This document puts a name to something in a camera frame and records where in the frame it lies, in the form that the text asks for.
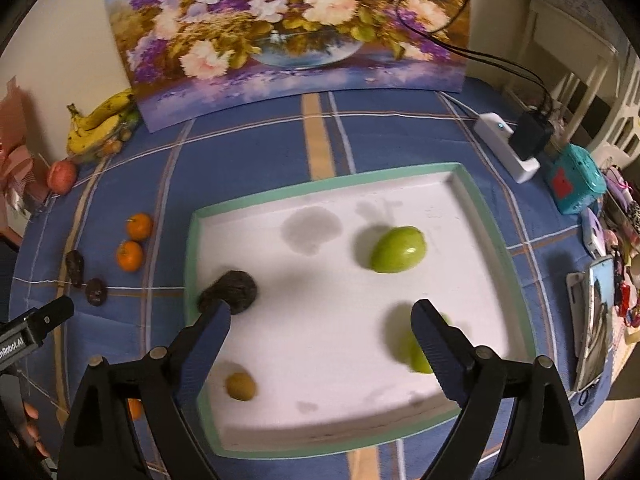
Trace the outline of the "person's left hand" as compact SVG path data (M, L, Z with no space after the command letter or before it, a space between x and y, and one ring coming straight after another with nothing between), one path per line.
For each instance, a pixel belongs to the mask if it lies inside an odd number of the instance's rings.
M44 460L50 458L51 454L44 446L41 434L37 425L39 412L26 401L22 402L22 408L9 414L11 423L10 438L17 448L22 448L24 443L28 444L31 450L36 450Z

